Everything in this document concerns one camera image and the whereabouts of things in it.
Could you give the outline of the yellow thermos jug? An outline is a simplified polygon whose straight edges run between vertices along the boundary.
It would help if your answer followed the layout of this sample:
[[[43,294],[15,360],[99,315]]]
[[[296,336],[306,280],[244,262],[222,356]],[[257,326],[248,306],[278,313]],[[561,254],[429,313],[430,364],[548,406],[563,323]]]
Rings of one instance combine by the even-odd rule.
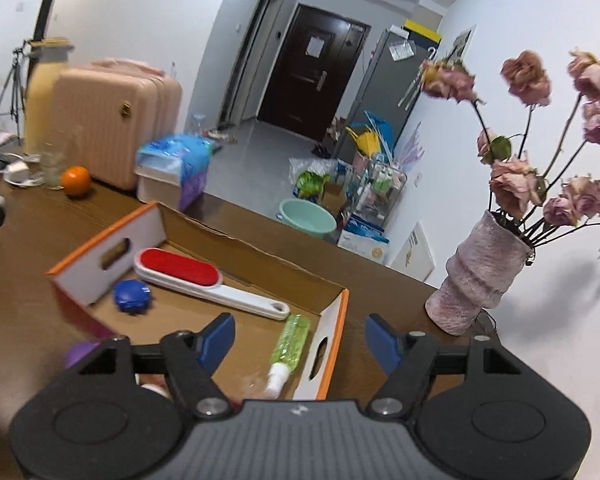
[[[24,101],[24,152],[41,154],[50,131],[50,104],[60,73],[68,67],[74,49],[65,37],[50,37],[30,43],[29,61],[33,66]]]

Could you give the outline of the blue tissue pack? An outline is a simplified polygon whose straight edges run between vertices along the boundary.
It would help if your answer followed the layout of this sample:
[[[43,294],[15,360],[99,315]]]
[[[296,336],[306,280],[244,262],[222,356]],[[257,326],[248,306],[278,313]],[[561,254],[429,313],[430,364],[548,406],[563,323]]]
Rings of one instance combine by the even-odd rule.
[[[212,149],[208,141],[192,134],[172,134],[141,146],[135,155],[138,168],[160,170],[178,174],[181,182],[196,198],[207,184]]]

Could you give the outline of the yellow box on fridge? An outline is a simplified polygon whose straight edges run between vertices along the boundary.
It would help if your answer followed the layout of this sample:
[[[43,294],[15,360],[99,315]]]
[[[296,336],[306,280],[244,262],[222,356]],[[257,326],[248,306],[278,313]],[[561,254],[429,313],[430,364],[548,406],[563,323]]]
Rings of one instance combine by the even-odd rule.
[[[442,36],[438,32],[435,32],[434,30],[431,30],[430,28],[422,24],[419,24],[412,20],[406,20],[403,23],[403,28],[406,29],[408,32],[414,32],[416,35],[427,38],[435,44],[440,44]]]

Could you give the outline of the green plastic basin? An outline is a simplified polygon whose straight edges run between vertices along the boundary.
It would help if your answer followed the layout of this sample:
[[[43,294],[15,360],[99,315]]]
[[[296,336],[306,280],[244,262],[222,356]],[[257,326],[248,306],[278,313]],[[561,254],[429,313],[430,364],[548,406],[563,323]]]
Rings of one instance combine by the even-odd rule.
[[[277,218],[291,228],[319,238],[334,232],[337,227],[337,222],[329,211],[298,198],[283,200],[279,204]]]

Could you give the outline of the green tube white cap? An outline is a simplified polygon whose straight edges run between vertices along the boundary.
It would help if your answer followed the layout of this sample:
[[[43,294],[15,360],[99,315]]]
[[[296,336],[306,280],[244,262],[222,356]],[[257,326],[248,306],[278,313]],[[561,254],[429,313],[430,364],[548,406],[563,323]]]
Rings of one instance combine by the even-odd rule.
[[[268,399],[280,396],[287,380],[300,363],[310,327],[310,321],[302,314],[291,314],[287,318],[270,359],[271,366],[264,390]]]

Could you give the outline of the red white lint brush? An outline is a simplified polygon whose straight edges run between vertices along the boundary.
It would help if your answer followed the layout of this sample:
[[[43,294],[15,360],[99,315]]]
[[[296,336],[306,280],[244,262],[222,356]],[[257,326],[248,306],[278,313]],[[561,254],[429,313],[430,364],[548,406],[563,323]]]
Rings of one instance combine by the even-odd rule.
[[[145,248],[135,254],[134,270],[150,284],[223,307],[275,321],[286,320],[290,315],[290,307],[282,300],[228,286],[216,266],[193,257],[161,248]]]

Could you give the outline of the orange fruit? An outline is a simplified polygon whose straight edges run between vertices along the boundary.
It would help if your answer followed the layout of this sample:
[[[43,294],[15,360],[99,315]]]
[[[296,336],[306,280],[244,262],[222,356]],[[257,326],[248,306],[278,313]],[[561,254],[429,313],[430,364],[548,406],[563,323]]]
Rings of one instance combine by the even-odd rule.
[[[60,185],[70,198],[80,198],[91,192],[91,174],[83,166],[72,166],[60,177]]]

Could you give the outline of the pink ribbed suitcase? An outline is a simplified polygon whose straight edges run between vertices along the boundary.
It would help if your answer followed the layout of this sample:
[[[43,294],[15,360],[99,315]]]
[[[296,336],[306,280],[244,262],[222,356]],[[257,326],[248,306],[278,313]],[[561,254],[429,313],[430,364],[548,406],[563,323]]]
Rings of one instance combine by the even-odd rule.
[[[66,68],[53,85],[47,141],[94,179],[132,190],[137,150],[175,131],[182,94],[163,70],[131,60]]]

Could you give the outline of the grey refrigerator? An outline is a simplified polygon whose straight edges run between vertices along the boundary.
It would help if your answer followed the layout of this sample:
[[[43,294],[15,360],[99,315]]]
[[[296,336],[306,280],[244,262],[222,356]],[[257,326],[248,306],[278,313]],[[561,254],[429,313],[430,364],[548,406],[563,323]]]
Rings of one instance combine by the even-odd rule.
[[[394,148],[418,96],[420,66],[437,50],[437,42],[414,30],[396,25],[385,29],[354,98],[349,122],[376,126],[388,148]]]

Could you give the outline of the yellow blue bag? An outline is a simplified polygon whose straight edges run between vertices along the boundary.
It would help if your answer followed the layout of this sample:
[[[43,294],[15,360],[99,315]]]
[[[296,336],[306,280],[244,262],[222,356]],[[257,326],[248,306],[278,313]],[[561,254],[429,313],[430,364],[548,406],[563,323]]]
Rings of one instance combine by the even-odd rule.
[[[384,118],[364,110],[362,122],[351,122],[344,132],[354,141],[356,148],[363,155],[373,158],[381,154],[393,161],[394,135],[393,128]]]

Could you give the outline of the orange red cardboard box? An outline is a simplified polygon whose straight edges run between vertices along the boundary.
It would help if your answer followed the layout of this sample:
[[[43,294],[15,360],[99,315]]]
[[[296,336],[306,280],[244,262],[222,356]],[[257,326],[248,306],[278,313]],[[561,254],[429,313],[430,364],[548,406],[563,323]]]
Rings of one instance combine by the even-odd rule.
[[[178,261],[196,259],[215,266],[222,287],[230,289],[240,305],[149,283],[147,311],[122,312],[114,302],[114,286],[136,280],[140,254],[147,252],[155,260],[159,250]],[[213,379],[236,401],[262,396],[286,319],[300,314],[309,321],[309,336],[280,398],[327,396],[348,290],[167,206],[150,203],[133,210],[57,263],[47,276],[64,318],[96,340],[123,335],[132,344],[155,344],[178,330],[199,332],[219,314],[230,314],[234,344]]]

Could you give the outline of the purple plastic gear cap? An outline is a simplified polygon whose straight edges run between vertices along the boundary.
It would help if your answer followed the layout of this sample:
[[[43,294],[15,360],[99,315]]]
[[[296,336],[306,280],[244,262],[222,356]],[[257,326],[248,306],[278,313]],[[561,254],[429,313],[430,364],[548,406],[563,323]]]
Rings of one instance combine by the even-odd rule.
[[[74,344],[65,356],[65,370],[77,367],[83,370],[93,361],[92,353],[100,346],[99,342],[81,341]]]

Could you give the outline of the dark brown door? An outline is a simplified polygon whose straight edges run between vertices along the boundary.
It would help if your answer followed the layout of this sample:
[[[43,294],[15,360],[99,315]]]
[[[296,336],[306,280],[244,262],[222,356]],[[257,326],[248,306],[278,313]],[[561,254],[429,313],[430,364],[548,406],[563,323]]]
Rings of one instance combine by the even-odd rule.
[[[362,22],[297,6],[264,92],[260,122],[321,141],[369,31]]]

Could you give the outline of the dried pink rose bouquet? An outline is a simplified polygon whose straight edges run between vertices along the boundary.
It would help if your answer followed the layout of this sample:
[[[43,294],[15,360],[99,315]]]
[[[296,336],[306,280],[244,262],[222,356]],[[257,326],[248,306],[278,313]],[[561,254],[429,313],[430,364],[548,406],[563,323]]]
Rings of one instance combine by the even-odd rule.
[[[569,56],[566,72],[574,101],[545,158],[532,152],[540,132],[534,120],[550,106],[553,83],[536,52],[524,50],[500,68],[507,93],[526,115],[524,126],[515,132],[488,125],[486,102],[463,61],[447,55],[426,60],[419,69],[423,96],[465,104],[476,118],[474,155],[486,172],[487,223],[476,231],[478,239],[494,249],[494,236],[502,234],[507,248],[522,245],[528,262],[540,247],[586,228],[600,228],[600,178],[569,172],[586,148],[600,148],[600,56],[579,48]]]

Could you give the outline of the blue plastic gear cap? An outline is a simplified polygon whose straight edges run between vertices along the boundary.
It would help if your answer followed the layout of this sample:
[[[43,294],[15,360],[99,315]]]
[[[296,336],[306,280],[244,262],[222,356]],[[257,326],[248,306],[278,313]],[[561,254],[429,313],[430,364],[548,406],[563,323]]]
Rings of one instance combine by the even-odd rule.
[[[151,290],[142,281],[124,280],[114,285],[114,304],[128,315],[145,314],[151,307]]]

